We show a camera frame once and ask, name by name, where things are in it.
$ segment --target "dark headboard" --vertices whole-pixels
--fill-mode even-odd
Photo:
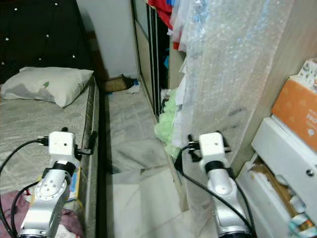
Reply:
[[[76,0],[0,0],[0,84],[25,66],[93,69]]]

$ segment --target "black cable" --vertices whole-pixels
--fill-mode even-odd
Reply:
[[[252,229],[253,229],[253,236],[256,238],[257,237],[257,233],[256,233],[256,226],[254,224],[254,219],[253,219],[253,215],[252,215],[252,211],[251,211],[251,208],[250,208],[250,205],[249,205],[249,202],[247,200],[247,197],[246,195],[244,194],[242,188],[239,186],[239,184],[236,182],[237,184],[237,188],[238,190],[240,191],[242,197],[243,197],[243,200],[247,206],[247,210],[248,210],[248,214],[249,214],[249,218],[250,218],[250,221],[251,221],[251,226],[252,226]]]
[[[39,182],[40,181],[37,181],[37,182],[34,182],[34,183],[24,187],[21,191],[18,192],[18,194],[15,196],[15,198],[13,200],[13,203],[12,203],[12,206],[11,206],[11,227],[12,227],[12,231],[15,234],[15,236],[18,235],[18,232],[17,232],[16,227],[15,227],[15,220],[14,220],[16,202],[19,199],[19,197],[21,196],[21,194],[24,193],[24,191],[26,191],[29,188],[37,185]]]
[[[23,143],[22,145],[18,146],[15,150],[13,150],[11,152],[11,154],[9,154],[9,156],[5,159],[5,161],[1,164],[0,166],[0,176],[1,176],[1,172],[3,170],[3,168],[5,167],[5,165],[8,163],[8,161],[11,159],[11,157],[18,151],[20,150],[22,147],[31,144],[31,143],[37,143],[39,142],[38,140],[30,140],[28,142]],[[3,208],[2,208],[2,203],[1,203],[1,197],[0,197],[0,219],[2,220],[2,223],[6,229],[6,231],[8,232],[8,234],[11,236],[11,238],[16,238],[16,236],[14,235],[11,227],[9,226],[9,223],[7,222],[4,212],[3,212]]]
[[[204,191],[206,191],[207,193],[209,193],[211,196],[214,196],[215,198],[217,198],[220,202],[222,202],[224,205],[226,205],[228,208],[230,208],[235,214],[237,214],[237,216],[245,223],[245,225],[248,227],[248,229],[250,230],[250,232],[254,235],[256,232],[253,229],[253,227],[250,225],[249,221],[240,213],[238,212],[233,206],[231,206],[230,203],[228,203],[226,200],[224,200],[223,198],[221,198],[220,196],[218,196],[216,193],[210,191],[206,186],[202,185],[201,183],[199,183],[198,181],[192,179],[191,177],[187,176],[184,172],[183,172],[183,165],[182,165],[182,152],[188,148],[191,148],[190,145],[185,146],[184,148],[182,148],[180,150],[180,152],[178,153],[177,159],[175,161],[175,168],[183,175],[184,178],[186,178],[187,180],[189,180],[190,182],[192,182],[193,184],[197,185],[198,187],[200,187],[201,189],[203,189]]]

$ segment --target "bed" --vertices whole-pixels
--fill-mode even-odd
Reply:
[[[0,84],[25,66],[94,70],[78,6],[74,0],[0,1]],[[79,148],[86,148],[93,131],[100,132],[102,104],[93,76],[83,92],[65,108],[39,100],[0,101],[0,163],[21,143],[68,127]],[[77,201],[85,236],[96,236],[99,143],[81,160]],[[36,181],[49,165],[47,147],[29,145],[10,161],[0,180],[1,191],[19,190]]]

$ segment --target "white drawer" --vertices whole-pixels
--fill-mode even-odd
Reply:
[[[265,118],[252,142],[252,146],[266,165],[306,205],[306,214],[317,224],[317,155],[288,128],[272,118]]]
[[[288,238],[291,217],[265,175],[250,170],[252,166],[245,163],[237,182],[250,204],[258,238]]]

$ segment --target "red cloth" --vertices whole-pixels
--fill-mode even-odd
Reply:
[[[148,4],[150,6],[154,6],[156,9],[161,9],[163,11],[172,13],[172,6],[168,5],[166,0],[149,0]]]
[[[165,25],[172,30],[173,26],[169,23],[173,9],[172,6],[168,5],[166,3],[166,0],[149,0],[148,4],[150,6],[154,6],[157,9],[158,16],[160,17],[160,19],[162,19]]]
[[[174,50],[178,50],[179,43],[178,42],[173,42],[173,48],[174,48]]]
[[[165,23],[165,25],[173,30],[173,26],[169,23],[169,20],[170,20],[170,13],[167,13],[166,11],[163,11],[163,10],[160,10],[160,9],[157,9],[157,12],[158,12],[158,16],[160,17],[160,19],[162,19],[162,21]]]

